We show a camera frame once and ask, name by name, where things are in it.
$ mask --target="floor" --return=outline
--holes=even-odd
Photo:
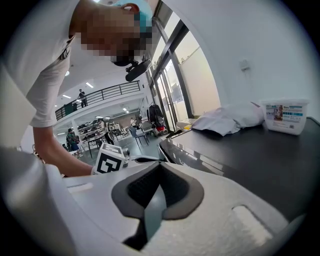
[[[136,140],[132,137],[129,136],[127,138],[124,138],[120,141],[117,141],[115,138],[114,145],[120,146],[122,148],[128,148],[130,150],[130,155],[131,156],[137,156],[137,155],[145,155],[145,156],[151,156],[151,157],[159,157],[158,153],[158,144],[162,141],[161,137],[154,137],[153,135],[148,135],[148,139],[150,141],[149,145],[147,145],[145,139],[143,137],[140,138],[142,145],[139,142],[139,139],[137,139],[138,143]],[[96,164],[97,156],[99,153],[99,150],[97,149],[96,146],[91,147],[91,153],[92,153],[92,158],[90,156],[89,150],[83,151],[83,156],[80,158],[82,162],[85,162],[91,166],[94,166]]]

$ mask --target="black countertop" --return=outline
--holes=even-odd
[[[312,118],[299,136],[269,131],[265,124],[224,137],[191,130],[160,148],[172,163],[234,180],[289,221],[306,211],[320,178],[320,125]]]

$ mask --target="white cube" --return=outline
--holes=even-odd
[[[95,162],[94,175],[119,171],[126,158],[120,146],[102,143]]]

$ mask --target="balcony railing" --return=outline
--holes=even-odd
[[[140,86],[139,81],[126,82],[118,85],[114,85],[108,88],[104,88],[101,90],[97,90],[85,96],[85,99],[75,99],[70,103],[63,105],[63,107],[59,108],[55,111],[56,120],[60,120],[65,116],[77,111],[79,108],[83,108],[90,106],[92,104],[112,99],[117,96],[126,95],[134,92],[139,92]]]

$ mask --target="white ceiling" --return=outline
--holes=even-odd
[[[123,110],[123,108],[127,109],[131,113],[131,111],[134,111],[140,107],[141,102],[142,102],[142,99],[140,98],[140,99],[126,101],[126,102],[123,102],[118,105],[105,107],[105,108],[99,109],[95,112],[85,114],[85,115],[77,118],[75,121],[76,121],[77,125],[79,126],[79,125],[82,125],[87,122],[92,122],[93,120],[97,119],[96,118],[97,116],[99,116],[99,117],[112,117],[112,116],[119,115],[119,114],[125,114],[125,111]],[[66,125],[59,127],[58,129],[55,129],[53,131],[53,133],[54,134],[64,133],[64,132],[67,132],[68,129],[71,127],[72,127],[72,123],[70,122],[70,123],[67,123]]]
[[[110,0],[100,0],[100,3],[107,5]],[[146,0],[154,12],[159,0]],[[96,52],[86,50],[81,45],[80,39],[75,38],[70,53],[70,74],[66,76],[60,86],[55,105],[56,110],[75,100],[79,95],[79,89],[86,94],[93,93],[103,88],[115,86],[126,82],[125,67],[116,66],[110,61],[109,56],[99,56]],[[94,88],[86,85],[89,82]]]

